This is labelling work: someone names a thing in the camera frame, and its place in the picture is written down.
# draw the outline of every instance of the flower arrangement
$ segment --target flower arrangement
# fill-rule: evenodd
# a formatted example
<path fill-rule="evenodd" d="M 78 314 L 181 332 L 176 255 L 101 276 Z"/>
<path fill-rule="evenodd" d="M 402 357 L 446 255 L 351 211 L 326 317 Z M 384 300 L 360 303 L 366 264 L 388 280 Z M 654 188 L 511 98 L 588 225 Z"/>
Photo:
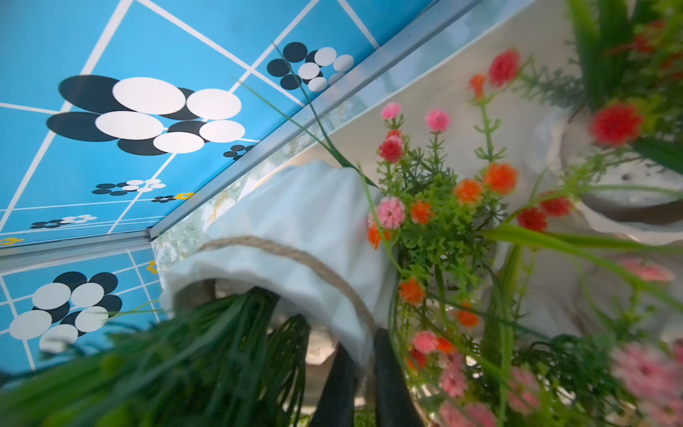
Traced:
<path fill-rule="evenodd" d="M 461 178 L 444 166 L 443 133 L 451 124 L 445 112 L 427 115 L 430 141 L 422 149 L 402 132 L 399 105 L 382 110 L 388 133 L 378 149 L 378 183 L 385 198 L 368 217 L 368 240 L 396 254 L 400 279 L 390 330 L 408 384 L 425 417 L 444 427 L 614 425 L 620 417 L 628 418 L 622 425 L 683 425 L 683 344 L 657 345 L 644 336 L 639 323 L 646 315 L 637 311 L 644 294 L 683 309 L 653 286 L 673 280 L 672 272 L 586 250 L 655 248 L 548 232 L 553 219 L 572 212 L 578 195 L 595 188 L 579 179 L 579 169 L 553 190 L 537 193 L 537 183 L 529 203 L 507 213 L 505 196 L 515 190 L 518 173 L 493 144 L 501 122 L 488 118 L 487 106 L 518 78 L 518 60 L 509 51 L 496 58 L 488 76 L 470 81 L 471 104 L 483 119 L 475 129 L 486 140 L 475 151 L 483 163 L 474 176 Z M 496 271 L 500 241 L 513 245 Z M 520 308 L 539 249 L 579 256 L 618 274 L 630 285 L 632 306 L 616 318 L 601 314 L 609 331 L 604 336 L 548 337 L 522 326 Z M 486 286 L 492 286 L 488 307 L 482 301 Z M 526 338 L 534 343 L 521 344 Z"/>
<path fill-rule="evenodd" d="M 606 168 L 654 161 L 683 174 L 683 9 L 678 0 L 566 0 L 581 76 L 522 62 L 510 49 L 489 70 L 493 87 L 592 113 L 599 148 L 586 160 L 594 182 Z"/>

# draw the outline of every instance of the jute rope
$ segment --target jute rope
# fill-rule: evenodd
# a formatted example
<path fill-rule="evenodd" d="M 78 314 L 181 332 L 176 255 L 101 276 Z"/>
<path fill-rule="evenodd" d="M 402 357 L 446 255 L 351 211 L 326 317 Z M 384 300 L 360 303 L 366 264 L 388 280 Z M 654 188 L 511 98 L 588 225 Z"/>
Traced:
<path fill-rule="evenodd" d="M 356 290 L 346 283 L 344 278 L 310 253 L 300 251 L 293 247 L 280 245 L 279 243 L 256 236 L 238 236 L 212 240 L 209 243 L 202 245 L 197 252 L 222 249 L 229 246 L 255 247 L 271 255 L 289 258 L 310 268 L 320 279 L 330 284 L 332 287 L 337 288 L 349 301 L 351 301 L 353 307 L 356 309 L 358 317 L 363 320 L 370 330 L 370 336 L 375 336 L 375 332 L 377 332 L 375 320 Z"/>

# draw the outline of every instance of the flower bouquet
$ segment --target flower bouquet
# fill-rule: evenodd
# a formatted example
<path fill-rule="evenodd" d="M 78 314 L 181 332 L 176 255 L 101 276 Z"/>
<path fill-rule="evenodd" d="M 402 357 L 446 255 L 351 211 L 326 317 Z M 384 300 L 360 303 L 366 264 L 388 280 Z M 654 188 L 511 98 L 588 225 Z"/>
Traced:
<path fill-rule="evenodd" d="M 683 190 L 683 8 L 677 0 L 566 0 L 580 75 L 520 62 L 510 50 L 492 63 L 494 87 L 567 109 L 550 130 L 549 159 L 586 183 L 622 185 L 586 193 L 586 206 L 619 222 L 683 219 L 676 197 L 637 186 Z M 567 169 L 580 168 L 580 171 Z"/>

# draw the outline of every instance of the yellow flower pattern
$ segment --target yellow flower pattern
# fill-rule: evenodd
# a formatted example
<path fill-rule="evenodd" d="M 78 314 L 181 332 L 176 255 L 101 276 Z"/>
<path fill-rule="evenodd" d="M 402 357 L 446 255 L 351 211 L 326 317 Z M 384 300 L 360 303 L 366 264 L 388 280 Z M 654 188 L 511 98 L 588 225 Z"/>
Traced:
<path fill-rule="evenodd" d="M 150 265 L 147 266 L 147 271 L 151 271 L 152 274 L 157 274 L 156 261 L 150 262 Z"/>
<path fill-rule="evenodd" d="M 24 239 L 22 239 L 22 238 L 7 237 L 7 238 L 0 240 L 0 245 L 9 246 L 9 245 L 13 245 L 14 243 L 19 243 L 19 242 L 23 242 L 23 241 L 24 241 Z"/>

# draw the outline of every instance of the pink flower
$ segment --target pink flower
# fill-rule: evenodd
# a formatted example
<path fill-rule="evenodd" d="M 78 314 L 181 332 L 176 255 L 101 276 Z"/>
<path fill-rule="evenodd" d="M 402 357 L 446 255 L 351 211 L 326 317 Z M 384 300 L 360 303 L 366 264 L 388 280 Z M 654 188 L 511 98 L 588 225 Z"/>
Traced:
<path fill-rule="evenodd" d="M 642 402 L 638 408 L 657 426 L 680 427 L 683 425 L 683 400 L 673 399 L 664 404 Z"/>
<path fill-rule="evenodd" d="M 439 415 L 446 421 L 448 427 L 495 427 L 496 417 L 483 403 L 465 405 L 462 413 L 460 409 L 448 402 L 444 402 L 438 410 Z"/>
<path fill-rule="evenodd" d="M 510 371 L 512 381 L 510 381 L 510 393 L 507 396 L 507 403 L 513 411 L 522 415 L 528 415 L 537 411 L 541 407 L 541 401 L 536 395 L 540 386 L 532 372 L 514 366 Z"/>
<path fill-rule="evenodd" d="M 413 346 L 420 353 L 428 355 L 438 349 L 438 338 L 431 331 L 418 332 L 413 338 Z"/>
<path fill-rule="evenodd" d="M 676 278 L 676 274 L 668 268 L 641 258 L 622 260 L 619 265 L 645 281 L 673 281 Z"/>
<path fill-rule="evenodd" d="M 472 427 L 496 427 L 496 416 L 483 403 L 470 403 L 465 406 L 467 415 L 472 419 Z"/>
<path fill-rule="evenodd" d="M 680 371 L 656 347 L 630 342 L 612 352 L 612 362 L 612 375 L 637 398 L 660 402 L 680 395 Z"/>
<path fill-rule="evenodd" d="M 683 366 L 683 340 L 676 340 L 671 345 L 671 354 L 673 355 L 673 361 Z"/>
<path fill-rule="evenodd" d="M 442 110 L 431 110 L 425 117 L 425 121 L 432 132 L 445 132 L 451 125 L 450 116 Z"/>
<path fill-rule="evenodd" d="M 377 206 L 377 219 L 382 228 L 396 230 L 406 220 L 406 206 L 398 197 L 385 197 Z"/>
<path fill-rule="evenodd" d="M 448 427 L 469 427 L 470 421 L 464 416 L 460 409 L 454 407 L 448 402 L 444 402 L 438 410 Z"/>
<path fill-rule="evenodd" d="M 395 119 L 398 113 L 401 112 L 401 104 L 397 104 L 396 102 L 390 102 L 389 104 L 386 104 L 385 107 L 382 109 L 382 113 L 380 114 L 382 116 L 382 119 L 384 120 L 392 120 Z"/>
<path fill-rule="evenodd" d="M 403 157 L 403 138 L 397 135 L 388 136 L 379 148 L 382 159 L 396 164 Z"/>
<path fill-rule="evenodd" d="M 469 384 L 467 384 L 467 377 L 462 371 L 462 357 L 455 357 L 452 360 L 454 362 L 446 366 L 443 372 L 441 372 L 438 384 L 448 396 L 457 398 L 465 394 Z"/>

